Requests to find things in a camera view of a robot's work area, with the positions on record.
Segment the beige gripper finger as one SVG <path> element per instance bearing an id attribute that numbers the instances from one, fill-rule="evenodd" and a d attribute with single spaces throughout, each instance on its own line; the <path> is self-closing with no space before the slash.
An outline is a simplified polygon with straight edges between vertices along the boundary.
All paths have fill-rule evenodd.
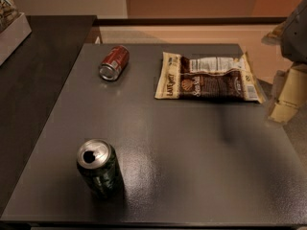
<path id="1" fill-rule="evenodd" d="M 269 119 L 288 123 L 307 102 L 307 65 L 294 63 L 287 71 L 277 71 L 272 85 Z"/>

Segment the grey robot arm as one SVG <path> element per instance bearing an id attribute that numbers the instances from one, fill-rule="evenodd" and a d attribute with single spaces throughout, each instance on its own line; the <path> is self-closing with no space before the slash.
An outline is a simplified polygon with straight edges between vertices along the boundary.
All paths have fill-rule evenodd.
<path id="1" fill-rule="evenodd" d="M 286 124 L 307 101 L 307 0 L 286 19 L 280 47 L 282 57 L 293 64 L 286 72 L 276 72 L 268 116 Z"/>

